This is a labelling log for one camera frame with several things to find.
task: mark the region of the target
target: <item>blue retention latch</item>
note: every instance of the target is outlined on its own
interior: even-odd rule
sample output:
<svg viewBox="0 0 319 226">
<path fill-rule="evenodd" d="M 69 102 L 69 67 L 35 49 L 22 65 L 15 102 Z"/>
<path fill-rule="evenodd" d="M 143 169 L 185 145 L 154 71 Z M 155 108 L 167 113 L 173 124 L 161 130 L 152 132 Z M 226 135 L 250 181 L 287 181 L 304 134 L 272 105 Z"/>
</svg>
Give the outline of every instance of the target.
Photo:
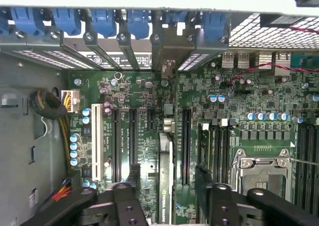
<svg viewBox="0 0 319 226">
<path fill-rule="evenodd" d="M 128 10 L 128 30 L 136 40 L 148 37 L 150 32 L 148 10 Z"/>
<path fill-rule="evenodd" d="M 68 35 L 81 34 L 81 17 L 78 9 L 52 9 L 55 26 Z"/>
<path fill-rule="evenodd" d="M 172 22 L 185 22 L 188 11 L 177 11 L 177 12 L 165 12 L 165 23 L 171 24 Z"/>
<path fill-rule="evenodd" d="M 205 41 L 214 41 L 224 36 L 226 24 L 226 13 L 204 12 L 202 17 L 202 26 L 204 29 Z"/>
<path fill-rule="evenodd" d="M 112 9 L 91 9 L 92 25 L 97 33 L 108 38 L 116 35 L 116 23 Z"/>
<path fill-rule="evenodd" d="M 0 11 L 0 35 L 8 35 L 9 34 L 9 25 L 8 19 L 5 14 Z"/>
<path fill-rule="evenodd" d="M 43 16 L 38 8 L 13 7 L 12 19 L 17 29 L 33 36 L 44 36 Z"/>
</svg>

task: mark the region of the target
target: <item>green circuit board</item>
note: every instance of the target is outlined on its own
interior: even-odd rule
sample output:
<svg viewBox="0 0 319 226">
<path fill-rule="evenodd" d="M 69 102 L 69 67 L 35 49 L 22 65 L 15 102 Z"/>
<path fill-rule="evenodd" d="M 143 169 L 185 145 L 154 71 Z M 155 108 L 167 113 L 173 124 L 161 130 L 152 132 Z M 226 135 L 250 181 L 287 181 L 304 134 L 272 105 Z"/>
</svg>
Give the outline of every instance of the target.
<svg viewBox="0 0 319 226">
<path fill-rule="evenodd" d="M 302 117 L 304 109 L 317 110 L 317 102 L 309 102 L 307 95 L 318 91 L 317 76 L 314 73 L 285 72 L 288 81 L 279 83 L 278 78 L 267 75 L 264 70 L 256 70 L 243 75 L 240 79 L 244 84 L 236 81 L 232 87 L 224 86 L 225 82 L 233 79 L 234 75 L 242 72 L 240 69 L 224 69 L 220 67 L 201 67 L 192 72 L 177 72 L 175 79 L 169 81 L 168 86 L 162 86 L 160 72 L 122 72 L 121 80 L 115 86 L 111 84 L 115 72 L 76 71 L 69 75 L 69 89 L 80 91 L 80 112 L 72 113 L 71 133 L 78 133 L 82 137 L 80 158 L 76 168 L 86 168 L 91 164 L 91 138 L 83 135 L 81 111 L 90 108 L 91 104 L 112 101 L 115 109 L 120 110 L 121 136 L 121 176 L 124 180 L 130 169 L 130 110 L 137 113 L 138 135 L 137 147 L 134 149 L 136 163 L 141 164 L 141 191 L 139 199 L 147 218 L 153 223 L 158 221 L 159 215 L 159 133 L 163 131 L 163 106 L 174 104 L 174 120 L 176 132 L 174 138 L 174 191 L 172 203 L 173 224 L 193 224 L 198 214 L 198 205 L 194 190 L 195 166 L 200 162 L 199 141 L 200 125 L 211 124 L 220 119 L 231 119 L 232 126 L 227 135 L 228 148 L 224 148 L 227 157 L 222 164 L 230 168 L 236 152 L 241 149 L 249 157 L 277 157 L 283 149 L 287 149 L 292 158 L 295 157 L 296 135 L 298 124 L 293 117 Z M 76 86 L 75 79 L 81 79 L 82 84 Z M 302 83 L 309 86 L 304 89 Z M 211 95 L 223 95 L 224 102 L 212 102 Z M 148 126 L 148 110 L 154 112 L 154 126 Z M 287 113 L 286 120 L 248 119 L 247 113 Z M 185 134 L 184 117 L 189 120 L 189 144 L 187 162 L 185 162 Z M 112 155 L 112 116 L 103 116 L 104 125 L 104 159 Z M 219 154 L 217 148 L 210 148 L 206 154 L 214 158 Z M 211 171 L 216 171 L 214 165 L 206 165 Z M 219 180 L 229 183 L 228 172 Z M 113 182 L 112 168 L 104 171 L 103 181 L 99 190 L 103 191 Z M 291 191 L 291 201 L 294 200 L 294 186 Z"/>
</svg>

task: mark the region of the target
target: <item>motherboard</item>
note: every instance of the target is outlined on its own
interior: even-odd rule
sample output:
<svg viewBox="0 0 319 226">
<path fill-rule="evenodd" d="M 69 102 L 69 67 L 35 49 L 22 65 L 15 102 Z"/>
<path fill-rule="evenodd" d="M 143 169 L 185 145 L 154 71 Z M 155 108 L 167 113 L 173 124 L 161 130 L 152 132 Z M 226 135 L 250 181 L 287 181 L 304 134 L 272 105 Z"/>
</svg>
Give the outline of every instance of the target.
<svg viewBox="0 0 319 226">
<path fill-rule="evenodd" d="M 294 159 L 306 150 L 305 122 L 317 132 L 319 110 L 317 73 L 293 71 L 302 57 L 292 56 L 292 70 L 247 72 L 249 65 L 229 66 L 221 56 L 165 79 L 160 72 L 70 72 L 80 102 L 69 114 L 71 165 L 84 187 L 103 192 L 139 164 L 137 196 L 153 224 L 199 223 L 196 165 L 242 194 L 264 188 L 298 204 L 308 166 Z"/>
</svg>

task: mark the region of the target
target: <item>white connector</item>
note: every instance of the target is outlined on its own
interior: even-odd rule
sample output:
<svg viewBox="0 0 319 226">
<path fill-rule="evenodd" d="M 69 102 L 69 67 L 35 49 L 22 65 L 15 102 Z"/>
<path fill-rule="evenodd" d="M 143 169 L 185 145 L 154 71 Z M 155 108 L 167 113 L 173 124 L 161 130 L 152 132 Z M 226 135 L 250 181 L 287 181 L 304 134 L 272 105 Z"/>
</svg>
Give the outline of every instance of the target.
<svg viewBox="0 0 319 226">
<path fill-rule="evenodd" d="M 104 174 L 103 104 L 92 104 L 92 180 L 101 181 Z"/>
<path fill-rule="evenodd" d="M 68 109 L 68 113 L 73 113 L 80 110 L 80 91 L 78 90 L 61 90 L 61 99 L 65 99 L 65 94 L 70 94 L 71 107 Z"/>
</svg>

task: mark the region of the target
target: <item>white pci slot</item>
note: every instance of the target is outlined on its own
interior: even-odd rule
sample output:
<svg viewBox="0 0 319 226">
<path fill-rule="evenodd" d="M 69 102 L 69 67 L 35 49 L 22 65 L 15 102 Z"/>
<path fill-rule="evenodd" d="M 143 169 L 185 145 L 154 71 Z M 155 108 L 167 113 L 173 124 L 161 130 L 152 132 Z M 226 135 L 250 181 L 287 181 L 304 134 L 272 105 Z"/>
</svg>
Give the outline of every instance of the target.
<svg viewBox="0 0 319 226">
<path fill-rule="evenodd" d="M 104 174 L 103 159 L 103 105 L 92 104 L 92 180 L 101 181 Z"/>
</svg>

